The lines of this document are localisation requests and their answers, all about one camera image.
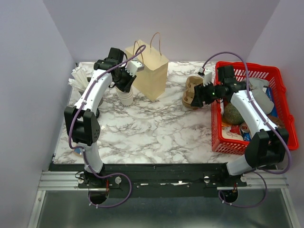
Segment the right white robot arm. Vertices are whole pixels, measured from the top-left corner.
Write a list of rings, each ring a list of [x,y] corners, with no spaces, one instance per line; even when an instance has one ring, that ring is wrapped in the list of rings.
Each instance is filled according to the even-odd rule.
[[[204,68],[200,68],[198,74],[203,83],[194,87],[191,106],[202,107],[227,99],[239,111],[251,133],[244,155],[226,164],[227,169],[218,175],[219,182],[229,186],[235,182],[236,175],[282,162],[288,150],[289,133],[277,127],[259,107],[249,90],[249,81],[237,81],[232,65],[217,69],[218,85],[212,84],[212,74]]]

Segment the brown cardboard cup carrier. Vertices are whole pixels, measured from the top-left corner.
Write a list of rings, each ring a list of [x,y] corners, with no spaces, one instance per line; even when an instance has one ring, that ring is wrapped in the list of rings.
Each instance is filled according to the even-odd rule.
[[[191,105],[194,98],[194,87],[203,83],[203,78],[199,76],[189,76],[186,80],[185,90],[182,95],[182,104],[186,108],[197,109]]]

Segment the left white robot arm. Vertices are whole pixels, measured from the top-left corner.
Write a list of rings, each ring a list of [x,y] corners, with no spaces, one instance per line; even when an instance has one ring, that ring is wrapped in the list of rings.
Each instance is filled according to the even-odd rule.
[[[81,98],[64,111],[69,146],[71,149],[81,150],[85,173],[90,173],[89,182],[96,188],[105,183],[105,175],[101,173],[104,164],[96,143],[101,132],[96,117],[98,104],[110,85],[121,92],[129,93],[136,73],[144,68],[144,64],[136,56],[127,60],[124,60],[124,56],[122,50],[113,47],[108,57],[96,61],[91,80]]]

